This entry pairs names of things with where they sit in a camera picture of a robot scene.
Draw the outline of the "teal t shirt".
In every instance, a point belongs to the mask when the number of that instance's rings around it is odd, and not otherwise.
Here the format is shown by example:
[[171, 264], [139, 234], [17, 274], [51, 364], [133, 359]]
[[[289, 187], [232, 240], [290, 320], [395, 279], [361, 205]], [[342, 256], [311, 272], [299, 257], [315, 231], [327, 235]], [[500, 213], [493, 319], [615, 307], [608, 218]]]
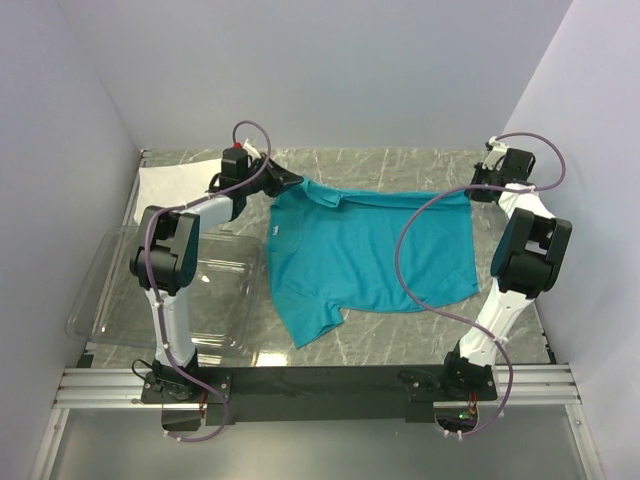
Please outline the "teal t shirt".
[[296, 347], [341, 325], [344, 309], [408, 313], [420, 301], [443, 307], [478, 293], [470, 202], [461, 192], [436, 198], [309, 179], [276, 198], [269, 286]]

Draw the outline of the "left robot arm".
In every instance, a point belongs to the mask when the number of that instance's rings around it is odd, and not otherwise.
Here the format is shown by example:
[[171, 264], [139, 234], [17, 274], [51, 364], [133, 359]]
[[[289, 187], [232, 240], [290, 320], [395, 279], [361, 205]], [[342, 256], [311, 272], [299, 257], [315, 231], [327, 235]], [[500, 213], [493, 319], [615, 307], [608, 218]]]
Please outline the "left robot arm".
[[156, 337], [152, 371], [176, 401], [200, 388], [197, 349], [191, 339], [188, 288], [195, 278], [204, 231], [238, 218], [247, 198], [276, 198], [303, 182], [266, 153], [238, 143], [223, 151], [220, 171], [202, 196], [181, 205], [144, 210], [129, 268], [149, 302]]

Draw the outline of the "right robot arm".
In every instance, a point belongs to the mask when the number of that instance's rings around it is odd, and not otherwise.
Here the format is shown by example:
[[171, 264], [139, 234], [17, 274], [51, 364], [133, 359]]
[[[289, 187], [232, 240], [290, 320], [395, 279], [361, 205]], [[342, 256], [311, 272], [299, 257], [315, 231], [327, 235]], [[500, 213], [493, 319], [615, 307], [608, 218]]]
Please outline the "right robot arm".
[[449, 352], [439, 374], [444, 395], [456, 400], [493, 397], [492, 368], [518, 316], [555, 284], [572, 233], [572, 224], [552, 214], [528, 182], [535, 156], [491, 140], [485, 160], [475, 165], [466, 196], [494, 202], [507, 224], [494, 253], [489, 295], [472, 327]]

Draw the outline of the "folded white t shirt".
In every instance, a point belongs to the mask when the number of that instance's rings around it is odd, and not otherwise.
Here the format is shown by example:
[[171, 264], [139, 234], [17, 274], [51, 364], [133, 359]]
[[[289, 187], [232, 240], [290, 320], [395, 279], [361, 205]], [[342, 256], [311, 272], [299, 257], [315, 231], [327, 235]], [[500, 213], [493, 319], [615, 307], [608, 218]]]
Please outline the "folded white t shirt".
[[138, 170], [139, 189], [133, 221], [141, 223], [148, 206], [184, 205], [202, 197], [210, 181], [221, 171], [221, 160], [165, 167], [145, 167]]

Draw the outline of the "clear plastic bin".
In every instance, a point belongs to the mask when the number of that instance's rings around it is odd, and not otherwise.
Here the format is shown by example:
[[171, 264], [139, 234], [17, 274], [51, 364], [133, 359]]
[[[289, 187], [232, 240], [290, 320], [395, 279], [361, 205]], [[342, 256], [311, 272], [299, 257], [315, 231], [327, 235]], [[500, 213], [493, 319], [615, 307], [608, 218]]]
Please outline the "clear plastic bin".
[[[152, 311], [129, 270], [136, 237], [135, 226], [121, 226], [102, 238], [69, 313], [70, 339], [155, 350]], [[188, 313], [202, 358], [243, 349], [263, 266], [264, 245], [256, 238], [228, 231], [200, 237]]]

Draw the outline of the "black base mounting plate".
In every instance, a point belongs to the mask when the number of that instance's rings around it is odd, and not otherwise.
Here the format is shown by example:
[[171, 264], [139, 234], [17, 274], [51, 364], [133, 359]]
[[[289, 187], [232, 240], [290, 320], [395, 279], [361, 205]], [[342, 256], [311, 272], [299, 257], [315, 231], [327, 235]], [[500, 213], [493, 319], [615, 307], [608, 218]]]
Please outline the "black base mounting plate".
[[206, 423], [401, 418], [431, 423], [439, 402], [493, 401], [490, 370], [463, 380], [441, 365], [201, 367], [197, 384], [170, 368], [146, 375], [146, 405], [205, 406]]

